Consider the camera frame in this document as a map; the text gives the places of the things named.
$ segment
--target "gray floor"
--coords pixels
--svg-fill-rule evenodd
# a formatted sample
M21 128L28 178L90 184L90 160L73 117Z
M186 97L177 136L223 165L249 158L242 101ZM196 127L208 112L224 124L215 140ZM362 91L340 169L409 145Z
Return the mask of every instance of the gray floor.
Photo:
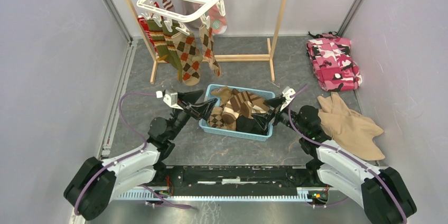
M280 93L284 87L298 89L308 83L308 90L296 97L294 110L303 105L319 107L317 96L329 96L323 91L312 74L309 58L305 55L304 36L280 37L274 55L275 83L270 81L267 62L220 63L221 77L217 78L203 63L201 81L194 87L187 87L176 79L176 72L169 64L159 65L156 82L150 84L153 61L143 41L138 43L127 92L154 93L157 90L177 91L206 90L211 83L254 88ZM215 54L266 54L266 38L215 38ZM340 96L349 108L359 111L353 91L341 92ZM128 122L139 132L147 135L154 117L168 117L170 109L160 99L131 96L123 103L123 112ZM176 147L164 161L167 165L304 165L311 158L298 143L295 132L283 125L274 128L266 142L206 134L198 122L191 120L174 140ZM141 144L119 121L114 137L111 157L127 152Z

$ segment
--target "wooden stand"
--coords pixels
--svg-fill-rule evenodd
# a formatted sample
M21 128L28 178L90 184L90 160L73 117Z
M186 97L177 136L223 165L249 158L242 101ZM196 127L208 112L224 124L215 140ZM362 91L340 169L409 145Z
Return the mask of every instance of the wooden stand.
M166 63L166 62L157 60L158 55L156 54L154 47L150 43L149 38L147 37L145 31L143 30L140 23L138 22L138 15L137 15L137 12L135 10L135 7L134 7L132 1L131 0L125 0L125 1L129 7L129 9L131 10L132 14L134 15L135 21L140 28L140 32L142 34L143 40L146 44L146 47L148 48L148 50L151 54L151 57L154 60L153 70L151 73L151 81L150 81L151 84L154 84L158 64ZM275 81L274 61L273 61L274 60L274 52L275 52L275 47L277 46L278 33L280 30L280 26L282 25L283 12L285 10L285 6L286 6L286 0L282 0L280 9L278 12L278 16L277 16L277 23L275 26L275 32L274 32L274 38L272 41L272 45L270 43L270 39L269 38L267 39L267 50L268 50L269 54L215 55L216 60L218 62L260 62L260 61L269 62L270 79L272 82L274 82Z

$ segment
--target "pink camouflage backpack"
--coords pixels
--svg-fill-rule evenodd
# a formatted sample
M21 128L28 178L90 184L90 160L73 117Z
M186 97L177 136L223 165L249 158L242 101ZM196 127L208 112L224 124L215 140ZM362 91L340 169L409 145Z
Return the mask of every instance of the pink camouflage backpack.
M337 33L312 35L306 43L314 74L325 91L354 90L362 83L358 66L350 56L350 40Z

